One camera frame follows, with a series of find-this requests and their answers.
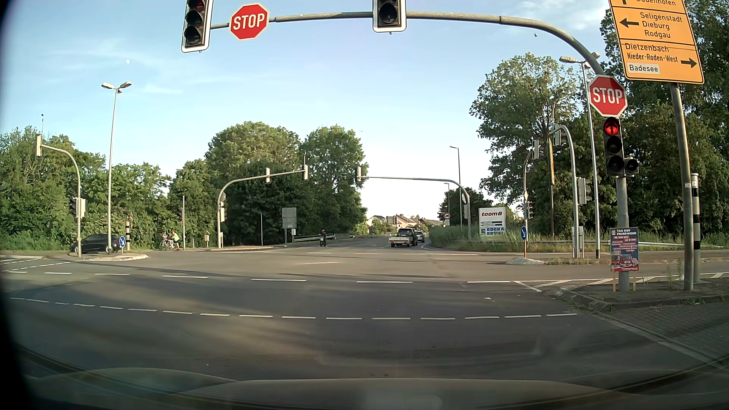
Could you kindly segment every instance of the black and white bollard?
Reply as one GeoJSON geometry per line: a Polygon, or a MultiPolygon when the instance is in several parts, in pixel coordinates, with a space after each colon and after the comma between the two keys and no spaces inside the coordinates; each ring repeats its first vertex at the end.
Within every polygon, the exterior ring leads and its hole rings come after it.
{"type": "Polygon", "coordinates": [[[693,282],[701,282],[701,209],[698,206],[698,174],[691,173],[693,205],[693,282]]]}

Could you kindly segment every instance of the stop sign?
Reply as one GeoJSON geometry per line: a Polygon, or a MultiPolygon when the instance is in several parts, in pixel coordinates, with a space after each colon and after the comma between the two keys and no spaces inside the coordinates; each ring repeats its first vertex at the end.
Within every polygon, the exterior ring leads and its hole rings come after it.
{"type": "Polygon", "coordinates": [[[609,75],[599,75],[588,87],[590,105],[603,117],[618,117],[628,108],[625,88],[609,75]]]}
{"type": "Polygon", "coordinates": [[[230,17],[230,32],[239,40],[255,39],[268,25],[268,10],[260,3],[246,4],[230,17]]]}

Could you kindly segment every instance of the sky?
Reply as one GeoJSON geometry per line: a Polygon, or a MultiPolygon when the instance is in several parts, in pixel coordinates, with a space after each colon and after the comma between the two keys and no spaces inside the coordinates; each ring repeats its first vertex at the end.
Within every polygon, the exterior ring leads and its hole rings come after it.
{"type": "MultiPolygon", "coordinates": [[[[117,101],[114,164],[157,164],[173,177],[186,161],[203,157],[215,133],[236,123],[282,125],[302,139],[338,124],[362,139],[370,176],[457,181],[460,152],[461,183],[477,189],[489,176],[488,145],[469,108],[485,74],[527,52],[577,55],[530,28],[410,19],[405,31],[390,35],[375,33],[369,18],[269,23],[247,41],[222,28],[211,32],[207,50],[182,53],[184,3],[14,1],[2,26],[0,132],[40,128],[43,114],[46,134],[65,134],[78,149],[108,157],[114,92],[100,85],[131,81],[117,101]]],[[[599,23],[608,3],[408,0],[407,9],[542,20],[604,54],[599,23]]],[[[213,24],[230,21],[243,4],[214,0],[213,24]]],[[[373,6],[262,4],[271,16],[373,6]]],[[[367,216],[437,219],[445,190],[441,182],[370,179],[361,192],[367,216]]]]}

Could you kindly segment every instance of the red traffic light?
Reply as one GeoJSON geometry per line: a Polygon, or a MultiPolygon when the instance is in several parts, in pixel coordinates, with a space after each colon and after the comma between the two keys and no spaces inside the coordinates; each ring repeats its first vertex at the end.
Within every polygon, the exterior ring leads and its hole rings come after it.
{"type": "Polygon", "coordinates": [[[606,119],[602,125],[602,130],[610,136],[618,135],[620,133],[620,120],[615,117],[606,119]]]}

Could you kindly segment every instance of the curb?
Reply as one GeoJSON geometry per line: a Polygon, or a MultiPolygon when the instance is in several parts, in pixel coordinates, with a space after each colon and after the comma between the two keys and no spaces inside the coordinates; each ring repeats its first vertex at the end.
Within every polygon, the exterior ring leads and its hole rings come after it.
{"type": "Polygon", "coordinates": [[[635,309],[635,308],[643,308],[643,307],[650,307],[655,305],[680,305],[683,304],[685,301],[690,301],[692,299],[701,299],[704,303],[711,303],[711,302],[718,302],[722,299],[726,299],[729,295],[708,295],[708,296],[698,296],[698,297],[685,297],[685,298],[672,298],[672,299],[655,299],[652,301],[634,301],[634,302],[607,302],[602,301],[600,299],[595,299],[591,296],[583,295],[581,293],[573,291],[573,289],[577,287],[582,287],[582,285],[568,285],[560,287],[557,291],[554,292],[554,295],[565,302],[573,303],[575,305],[578,305],[582,308],[585,308],[587,310],[591,310],[594,312],[610,312],[614,310],[623,310],[623,309],[635,309]]]}

